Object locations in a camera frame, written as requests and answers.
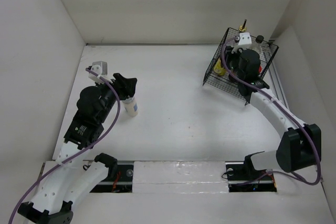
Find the clear glass oil bottle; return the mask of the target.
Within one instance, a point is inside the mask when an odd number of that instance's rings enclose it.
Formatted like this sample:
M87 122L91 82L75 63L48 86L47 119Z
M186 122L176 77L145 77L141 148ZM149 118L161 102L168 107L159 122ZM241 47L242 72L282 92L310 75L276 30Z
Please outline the clear glass oil bottle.
M243 24L238 27L239 33L245 33L247 31L246 24L247 24L247 19L245 19Z

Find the white silver lid jar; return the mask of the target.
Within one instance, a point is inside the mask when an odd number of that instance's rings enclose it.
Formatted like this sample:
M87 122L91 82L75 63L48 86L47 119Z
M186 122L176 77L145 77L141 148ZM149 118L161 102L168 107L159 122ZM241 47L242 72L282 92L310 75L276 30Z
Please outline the white silver lid jar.
M135 117L138 114L138 105L135 97L127 98L122 101L127 114L131 117Z

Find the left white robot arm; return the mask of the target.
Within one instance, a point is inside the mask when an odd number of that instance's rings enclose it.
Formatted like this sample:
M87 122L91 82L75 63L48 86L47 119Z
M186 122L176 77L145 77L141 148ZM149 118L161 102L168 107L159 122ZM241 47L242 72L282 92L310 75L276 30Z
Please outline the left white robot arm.
M76 170L83 159L112 128L103 123L114 105L120 113L121 102L134 97L137 78L125 78L119 73L113 79L89 72L95 84L84 88L77 101L77 111L64 136L56 165L38 179L25 193L35 187L38 192L30 201L20 199L13 213L33 223L70 223L73 209L101 181L112 180L118 173L116 158L101 153L85 173L75 181Z

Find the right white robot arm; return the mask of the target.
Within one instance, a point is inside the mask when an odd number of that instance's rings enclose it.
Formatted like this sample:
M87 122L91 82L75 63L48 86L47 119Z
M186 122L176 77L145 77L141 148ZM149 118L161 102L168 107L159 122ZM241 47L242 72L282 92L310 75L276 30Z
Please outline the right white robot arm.
M220 58L229 76L237 81L241 96L268 120L280 137L276 150L245 157L244 175L254 179L264 170L305 184L318 184L321 180L321 129L296 117L276 98L259 76L260 57L256 51L223 46ZM313 182L296 172L310 166L317 168L317 177Z

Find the red label vinegar bottle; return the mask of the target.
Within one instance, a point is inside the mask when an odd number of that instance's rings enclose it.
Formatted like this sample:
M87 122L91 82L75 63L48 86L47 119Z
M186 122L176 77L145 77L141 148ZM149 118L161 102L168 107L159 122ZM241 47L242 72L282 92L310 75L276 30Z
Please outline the red label vinegar bottle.
M264 41L264 37L262 35L258 35L251 45L251 50L254 50L258 54L260 54L262 51L263 41Z

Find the small yellow bottle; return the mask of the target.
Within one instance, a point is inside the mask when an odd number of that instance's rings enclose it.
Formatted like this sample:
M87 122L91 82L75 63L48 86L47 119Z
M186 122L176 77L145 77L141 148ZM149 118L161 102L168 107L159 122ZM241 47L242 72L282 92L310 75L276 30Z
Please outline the small yellow bottle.
M215 66L213 68L213 72L218 76L224 76L226 74L226 69L223 66L222 60L219 57L215 63Z

